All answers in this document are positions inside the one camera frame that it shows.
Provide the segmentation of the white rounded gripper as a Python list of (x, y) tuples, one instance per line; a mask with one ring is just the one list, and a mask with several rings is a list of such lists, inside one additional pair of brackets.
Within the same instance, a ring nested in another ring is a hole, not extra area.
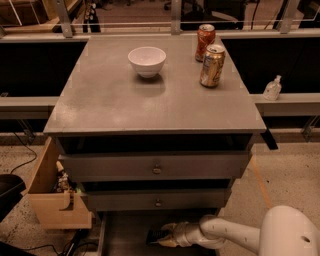
[(190, 247), (197, 244), (202, 238), (198, 223), (180, 222), (167, 223), (161, 227), (162, 231), (173, 232), (173, 238), (158, 239), (157, 243), (163, 247), (175, 248)]

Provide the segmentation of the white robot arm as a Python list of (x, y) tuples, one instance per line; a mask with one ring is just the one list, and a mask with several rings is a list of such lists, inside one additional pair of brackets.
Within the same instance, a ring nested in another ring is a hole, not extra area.
[(301, 211), (275, 206), (265, 214), (260, 228), (205, 215), (197, 223), (165, 224), (165, 236), (156, 242), (165, 247), (220, 249), (231, 241), (257, 256), (319, 256), (320, 230)]

